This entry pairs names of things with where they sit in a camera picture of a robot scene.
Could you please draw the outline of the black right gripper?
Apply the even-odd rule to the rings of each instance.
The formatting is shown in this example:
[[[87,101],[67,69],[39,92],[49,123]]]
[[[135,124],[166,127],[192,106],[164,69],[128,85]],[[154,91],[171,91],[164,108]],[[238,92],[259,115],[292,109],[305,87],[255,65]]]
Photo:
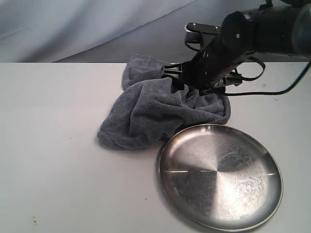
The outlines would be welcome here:
[[[209,43],[202,37],[188,39],[185,45],[197,52],[190,61],[161,68],[162,78],[172,78],[172,93],[188,86],[204,94],[216,89],[225,92],[226,86],[239,85],[244,80],[236,68],[253,54],[251,37],[216,36]]]

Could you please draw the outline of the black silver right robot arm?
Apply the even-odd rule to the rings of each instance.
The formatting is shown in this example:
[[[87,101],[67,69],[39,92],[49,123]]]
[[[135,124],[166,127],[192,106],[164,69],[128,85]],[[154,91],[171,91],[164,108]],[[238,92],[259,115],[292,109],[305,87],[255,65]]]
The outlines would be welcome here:
[[[225,95],[227,86],[248,81],[237,71],[243,62],[265,68],[255,53],[310,58],[311,3],[286,0],[282,6],[274,6],[268,0],[256,9],[227,15],[219,27],[191,22],[185,31],[185,45],[200,47],[191,60],[164,65],[162,77],[171,78],[177,90],[188,86],[201,95]]]

